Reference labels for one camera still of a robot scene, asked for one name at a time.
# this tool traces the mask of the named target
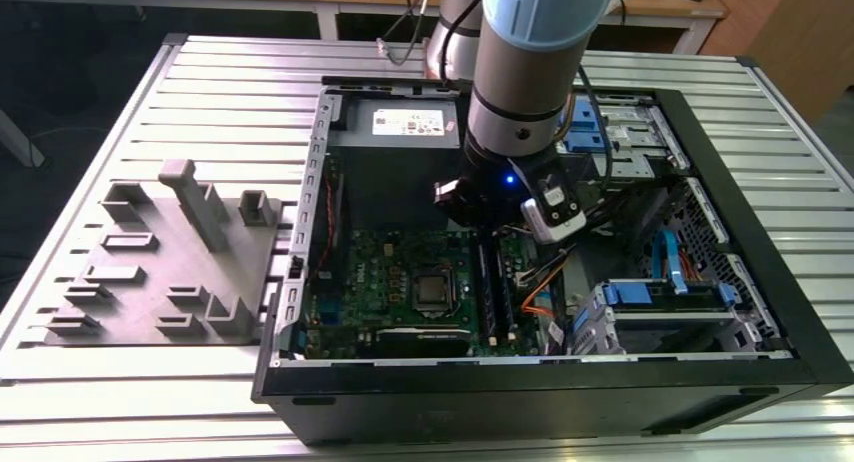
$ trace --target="black cable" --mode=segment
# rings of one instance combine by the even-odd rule
[[[409,1],[408,0],[408,8],[406,11],[404,12],[404,14],[401,15],[401,17],[398,17],[398,20],[396,20],[396,23],[392,24],[392,27],[389,28],[389,30],[386,31],[386,33],[384,34],[384,36],[381,37],[381,40],[386,40],[389,38],[389,36],[392,35],[392,33],[396,31],[396,29],[398,28],[398,26],[401,25],[401,23],[404,22],[404,20],[413,15],[413,11],[416,10],[416,7],[418,6],[418,0],[414,1]]]
[[[454,35],[454,32],[457,32],[457,29],[460,29],[460,26],[464,23],[464,20],[466,20],[466,17],[469,17],[472,12],[478,7],[480,3],[481,3],[481,0],[472,1],[472,3],[469,4],[469,7],[466,7],[466,10],[464,10],[464,12],[460,14],[460,17],[457,17],[457,20],[454,21],[454,23],[452,23],[452,27],[449,27],[449,33],[445,35],[445,40],[442,41],[442,52],[440,53],[440,79],[442,79],[442,82],[446,85],[450,84],[446,66],[449,64],[449,45],[452,45],[452,36]]]
[[[626,26],[626,1],[625,0],[620,0],[620,7],[621,7],[620,25],[625,27]]]
[[[424,2],[424,0],[414,0],[413,3],[410,4],[406,12],[404,13],[404,15],[401,16],[401,18],[398,18],[398,21],[394,23],[394,25],[392,26],[392,29],[389,29],[389,31],[386,32],[386,35],[381,38],[382,43],[385,44],[385,39],[386,37],[389,37],[389,34],[392,34],[392,32],[394,31],[394,29],[398,27],[398,25],[401,25],[401,22],[404,21],[404,19],[409,16],[413,15],[413,10],[416,8],[416,5],[418,3]],[[389,47],[386,47],[386,58],[389,59],[389,61],[396,64],[398,67],[402,66],[404,64],[406,64],[406,62],[410,60],[410,55],[413,55],[413,50],[416,50],[416,42],[418,41],[418,36],[421,34],[422,31],[422,24],[425,22],[425,13],[422,12],[418,15],[418,22],[416,23],[416,30],[413,31],[413,38],[410,39],[410,46],[406,50],[406,53],[404,54],[404,57],[401,59],[398,59],[393,54],[392,54],[392,50],[389,50]]]
[[[585,66],[578,66],[578,75],[582,78],[585,84],[585,90],[588,91],[588,97],[590,98],[590,106],[593,107],[593,113],[597,117],[597,124],[600,124],[600,136],[605,143],[605,177],[602,179],[602,185],[600,186],[600,193],[605,196],[612,184],[612,174],[614,173],[614,153],[612,147],[612,141],[609,140],[609,130],[605,126],[605,119],[602,118],[602,110],[600,109],[600,102],[597,101],[597,95],[593,93],[593,85],[590,85],[590,78],[585,71]]]
[[[0,285],[6,285],[10,282],[18,282],[23,276],[25,276],[25,272],[18,272],[11,275],[5,275],[3,277],[0,277]]]
[[[0,259],[18,259],[30,261],[33,260],[33,257],[26,254],[19,254],[18,252],[0,251]]]
[[[406,13],[410,14],[409,19],[410,22],[413,23],[413,30],[416,30],[416,27],[418,26],[418,22],[416,21],[416,15],[413,14],[413,0],[406,0],[406,6],[409,7]]]

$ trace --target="motherboard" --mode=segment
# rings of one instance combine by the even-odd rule
[[[513,284],[529,265],[525,239],[502,238],[501,251],[506,283]],[[480,302],[485,288],[473,232],[356,230],[346,267],[344,293],[314,297],[309,358],[360,358],[369,347],[374,355],[380,350],[389,357],[412,356],[424,345],[432,345],[428,350],[446,345],[450,352],[462,350],[469,356],[530,355],[538,350],[532,317],[513,319],[520,320],[510,338],[485,333],[497,330],[489,328],[496,321],[486,321],[485,313],[496,314]],[[448,344],[420,342],[426,339]]]

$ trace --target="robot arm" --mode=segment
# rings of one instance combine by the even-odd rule
[[[585,226],[554,144],[573,79],[609,0],[482,0],[465,168],[437,204],[466,225],[525,218],[541,243]]]

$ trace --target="label sticker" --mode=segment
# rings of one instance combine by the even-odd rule
[[[552,335],[552,338],[556,339],[558,344],[564,344],[564,329],[558,327],[554,320],[552,321],[552,324],[549,324],[549,335]]]
[[[374,135],[444,136],[441,110],[380,109],[374,112]]]

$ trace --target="wire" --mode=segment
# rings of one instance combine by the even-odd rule
[[[413,7],[414,7],[413,0],[406,0],[406,6],[410,7],[410,9],[408,9],[405,13],[409,14],[409,19],[413,22],[413,30],[416,30],[417,22],[416,22],[416,16],[413,15]]]
[[[18,252],[0,251],[0,259],[33,260],[33,257],[26,254],[19,254]]]
[[[3,277],[0,277],[0,285],[6,285],[10,282],[18,282],[23,276],[25,276],[25,272],[18,272],[11,275],[5,275]]]
[[[66,131],[83,131],[83,130],[93,130],[93,131],[98,131],[98,132],[110,132],[110,129],[106,129],[103,127],[58,127],[57,129],[51,129],[51,130],[46,130],[45,132],[39,132],[35,135],[29,135],[27,138],[30,140],[37,140],[41,139],[42,137],[46,137],[51,134],[55,134],[58,132],[66,132]]]
[[[576,249],[576,245],[569,247],[561,247],[556,256],[546,262],[540,268],[532,269],[525,275],[520,277],[520,284],[528,285],[528,283],[537,278],[544,272],[546,272],[556,264],[560,264],[562,260],[570,255],[570,252]]]
[[[588,71],[585,66],[578,66],[578,75],[582,78],[585,84],[585,90],[588,91],[588,97],[590,98],[590,106],[593,107],[593,113],[597,116],[597,124],[600,124],[600,135],[605,144],[605,178],[602,179],[602,185],[600,186],[600,193],[605,196],[612,184],[612,174],[614,173],[614,153],[612,147],[612,141],[609,140],[609,131],[605,126],[605,120],[602,118],[602,110],[600,109],[600,102],[597,96],[593,93],[593,85],[590,85],[590,78],[588,77]]]
[[[34,157],[34,143],[33,141],[37,139],[41,139],[42,137],[46,137],[51,134],[57,134],[58,132],[66,132],[66,131],[85,131],[85,130],[93,130],[93,131],[99,131],[99,132],[110,132],[109,129],[105,129],[103,127],[58,127],[55,129],[51,130],[46,130],[45,132],[39,132],[35,135],[29,135],[27,136],[27,141],[30,143],[27,150],[29,150],[29,156],[30,156],[30,167],[33,167],[34,169],[39,169],[39,168],[45,168],[50,165],[51,163],[51,158],[47,156],[43,156],[43,161],[42,161],[42,165],[37,166],[37,159]]]
[[[625,27],[626,26],[626,1],[625,0],[620,0],[620,8],[621,8],[620,25]]]
[[[406,11],[404,12],[404,14],[401,15],[401,17],[398,17],[398,20],[396,20],[396,23],[392,25],[392,27],[389,28],[389,30],[386,31],[386,33],[384,34],[384,36],[381,37],[381,40],[386,40],[389,38],[389,36],[393,34],[393,32],[396,31],[396,29],[398,28],[398,26],[401,25],[401,23],[404,22],[404,19],[406,19],[410,15],[413,15],[413,11],[416,10],[416,6],[418,5],[418,0],[410,2],[408,0],[408,8]]]
[[[570,126],[573,125],[573,114],[576,113],[576,94],[570,92],[570,97],[566,101],[566,113],[564,114],[564,124],[561,124],[561,128],[558,132],[556,132],[556,136],[552,138],[552,142],[561,142],[566,137],[568,132],[570,131]]]
[[[321,262],[318,262],[318,266],[316,267],[316,272],[312,274],[310,280],[313,280],[318,273],[321,272],[321,268],[324,264],[326,264],[326,259],[330,257],[330,251],[333,250],[333,240],[336,237],[336,220],[333,216],[333,184],[330,183],[330,178],[326,179],[326,220],[330,227],[330,235],[326,241],[326,249],[324,249],[324,255],[321,256]]]
[[[413,10],[416,9],[416,5],[420,2],[422,4],[422,11],[418,14],[418,22],[416,23],[416,30],[413,31],[413,38],[410,39],[410,45],[409,45],[409,47],[406,49],[406,53],[404,54],[404,57],[401,59],[398,59],[393,55],[392,50],[389,50],[389,46],[386,45],[385,38],[389,37],[389,34],[398,27],[398,25],[401,24],[404,19],[413,15]],[[416,50],[416,43],[418,41],[418,36],[421,35],[421,32],[422,32],[422,24],[425,22],[425,10],[426,9],[428,9],[428,0],[414,0],[413,4],[408,8],[406,12],[401,16],[401,18],[398,18],[398,21],[396,22],[396,24],[392,26],[392,29],[389,29],[389,31],[386,32],[386,35],[377,40],[377,42],[380,44],[380,47],[381,47],[381,50],[386,54],[386,58],[398,67],[401,67],[404,64],[406,64],[406,62],[410,60],[410,56],[413,55],[413,50]]]
[[[449,64],[449,46],[452,45],[452,37],[454,36],[454,32],[460,29],[460,26],[466,20],[466,17],[472,14],[472,12],[478,7],[481,0],[473,0],[466,7],[466,10],[460,14],[457,20],[452,23],[452,27],[449,27],[449,33],[445,34],[445,40],[442,41],[442,51],[440,52],[440,79],[446,85],[450,85],[449,74],[448,74],[448,64]]]
[[[525,302],[522,302],[522,312],[524,313],[548,315],[549,317],[554,318],[556,314],[554,314],[554,312],[552,310],[545,309],[544,307],[533,306],[530,304],[534,301],[534,298],[537,297],[537,294],[540,294],[541,290],[544,290],[544,288],[549,285],[549,282],[552,282],[552,279],[556,278],[556,275],[558,275],[558,273],[562,270],[564,270],[564,264],[558,265],[558,267],[552,269],[552,272],[549,272],[549,275],[544,278],[544,281],[540,283],[537,288],[532,291],[529,296],[525,298]]]

